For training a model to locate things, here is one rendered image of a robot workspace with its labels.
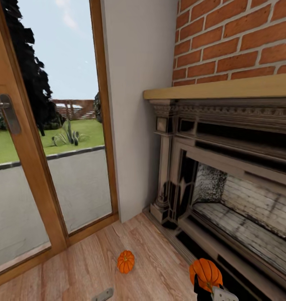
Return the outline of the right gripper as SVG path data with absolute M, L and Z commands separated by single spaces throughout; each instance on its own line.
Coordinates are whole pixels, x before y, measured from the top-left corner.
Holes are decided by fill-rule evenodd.
M 220 284 L 220 288 L 223 289 L 222 285 Z M 199 286 L 197 274 L 195 275 L 195 284 L 194 284 L 194 292 L 197 295 L 197 301 L 213 301 L 211 297 L 211 293 L 204 290 Z

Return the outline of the pumpkin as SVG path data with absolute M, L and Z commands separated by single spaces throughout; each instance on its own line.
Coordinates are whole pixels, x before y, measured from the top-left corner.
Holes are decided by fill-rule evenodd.
M 197 274 L 199 286 L 212 294 L 213 286 L 220 288 L 220 284 L 223 285 L 221 272 L 216 265 L 208 259 L 200 258 L 200 260 L 194 261 L 193 265 L 189 268 L 189 274 L 193 286 L 195 284 L 195 275 Z
M 129 273 L 135 264 L 135 256 L 131 251 L 123 251 L 118 258 L 118 268 L 121 273 Z

